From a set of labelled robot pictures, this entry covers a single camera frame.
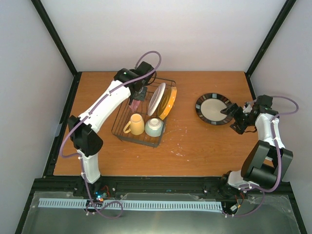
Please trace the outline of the light green ceramic bowl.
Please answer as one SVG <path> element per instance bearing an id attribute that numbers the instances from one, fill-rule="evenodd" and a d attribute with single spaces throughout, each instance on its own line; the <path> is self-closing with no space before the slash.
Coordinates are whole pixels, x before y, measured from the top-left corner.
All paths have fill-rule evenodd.
<path id="1" fill-rule="evenodd" d="M 163 128 L 163 121 L 159 118 L 151 118 L 145 123 L 145 133 L 150 137 L 159 137 Z"/>

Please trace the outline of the black rimmed cream plate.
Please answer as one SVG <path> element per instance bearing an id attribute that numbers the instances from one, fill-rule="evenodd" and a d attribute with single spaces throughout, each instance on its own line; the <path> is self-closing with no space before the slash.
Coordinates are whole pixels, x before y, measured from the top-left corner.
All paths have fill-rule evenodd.
<path id="1" fill-rule="evenodd" d="M 201 95 L 195 103 L 195 111 L 198 117 L 211 125 L 225 125 L 233 119 L 221 111 L 231 105 L 231 101 L 218 93 L 206 93 Z"/>

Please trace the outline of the pink dotted plate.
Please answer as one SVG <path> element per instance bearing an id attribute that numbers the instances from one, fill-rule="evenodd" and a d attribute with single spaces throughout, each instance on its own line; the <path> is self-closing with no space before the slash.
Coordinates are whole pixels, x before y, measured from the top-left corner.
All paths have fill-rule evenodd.
<path id="1" fill-rule="evenodd" d="M 133 99 L 132 103 L 129 105 L 129 108 L 133 113 L 135 113 L 140 104 L 141 104 L 140 100 Z"/>

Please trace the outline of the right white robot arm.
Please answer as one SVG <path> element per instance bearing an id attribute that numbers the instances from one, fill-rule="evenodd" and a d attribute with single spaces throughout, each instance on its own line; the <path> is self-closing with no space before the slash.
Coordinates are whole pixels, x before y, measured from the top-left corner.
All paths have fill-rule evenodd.
<path id="1" fill-rule="evenodd" d="M 273 192 L 285 175 L 293 153 L 285 148 L 279 134 L 279 117 L 281 114 L 272 109 L 273 97 L 258 96 L 244 107 L 233 103 L 221 110 L 222 114 L 234 118 L 230 127 L 238 134 L 246 132 L 253 126 L 258 134 L 258 142 L 253 147 L 241 170 L 229 171 L 221 177 L 219 194 L 230 198 L 241 192 L 253 189 Z"/>

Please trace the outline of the dark wire dish rack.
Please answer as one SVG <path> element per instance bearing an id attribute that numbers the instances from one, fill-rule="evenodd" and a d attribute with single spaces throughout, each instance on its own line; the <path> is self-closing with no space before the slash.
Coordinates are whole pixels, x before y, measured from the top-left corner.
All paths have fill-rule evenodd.
<path id="1" fill-rule="evenodd" d="M 145 88 L 145 97 L 144 101 L 141 101 L 139 104 L 136 113 L 140 114 L 144 120 L 147 122 L 151 118 L 157 117 L 157 112 L 154 112 L 151 116 L 148 116 L 148 106 L 149 102 L 152 99 L 152 96 L 157 89 L 157 87 L 165 83 L 165 89 L 168 90 L 171 87 L 176 86 L 176 82 L 171 79 L 164 78 L 155 78 L 154 82 Z M 133 135 L 132 133 L 124 133 L 123 128 L 129 122 L 131 115 L 133 114 L 132 110 L 129 107 L 129 100 L 126 100 L 120 104 L 118 107 L 118 112 L 114 124 L 112 126 L 112 134 L 116 136 L 121 141 L 128 141 L 136 144 L 141 144 L 150 147 L 158 147 L 161 143 L 161 139 L 165 130 L 165 127 L 162 127 L 160 136 L 152 137 L 147 135 L 147 133 L 142 133 L 138 136 Z"/>

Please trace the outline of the yellow ceramic mug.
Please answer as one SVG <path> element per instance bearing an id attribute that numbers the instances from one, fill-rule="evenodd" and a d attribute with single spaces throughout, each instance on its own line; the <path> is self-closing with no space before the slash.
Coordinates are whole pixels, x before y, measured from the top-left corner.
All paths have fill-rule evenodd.
<path id="1" fill-rule="evenodd" d="M 138 136 L 144 132 L 145 124 L 143 117 L 140 114 L 133 114 L 128 123 L 124 126 L 123 132 L 125 134 L 131 133 Z"/>

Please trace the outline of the black white striped plate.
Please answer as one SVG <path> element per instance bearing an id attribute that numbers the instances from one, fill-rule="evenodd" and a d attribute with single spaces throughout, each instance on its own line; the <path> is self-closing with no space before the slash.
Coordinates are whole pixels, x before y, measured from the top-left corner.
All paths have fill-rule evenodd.
<path id="1" fill-rule="evenodd" d="M 148 116 L 152 116 L 155 110 L 157 109 L 162 99 L 162 96 L 164 94 L 165 88 L 166 88 L 166 83 L 163 82 L 154 91 L 153 96 L 149 102 L 148 109 L 147 109 Z"/>

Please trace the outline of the orange dotted plate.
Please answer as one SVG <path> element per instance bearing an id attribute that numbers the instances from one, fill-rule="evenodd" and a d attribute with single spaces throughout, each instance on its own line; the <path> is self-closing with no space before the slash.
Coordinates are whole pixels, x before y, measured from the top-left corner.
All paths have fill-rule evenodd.
<path id="1" fill-rule="evenodd" d="M 167 89 L 158 105 L 157 116 L 164 120 L 171 111 L 177 95 L 177 88 L 170 87 Z"/>

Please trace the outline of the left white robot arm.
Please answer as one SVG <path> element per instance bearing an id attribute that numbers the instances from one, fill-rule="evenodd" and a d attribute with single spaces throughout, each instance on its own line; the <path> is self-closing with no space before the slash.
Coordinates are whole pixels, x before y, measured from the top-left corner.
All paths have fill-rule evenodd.
<path id="1" fill-rule="evenodd" d="M 97 196 L 101 192 L 101 183 L 97 181 L 100 178 L 98 153 L 103 140 L 98 132 L 123 101 L 138 94 L 148 84 L 155 71 L 152 65 L 144 61 L 134 69 L 119 70 L 107 90 L 90 108 L 78 117 L 69 117 L 69 138 L 82 163 L 81 176 L 87 181 L 84 190 L 90 196 Z"/>

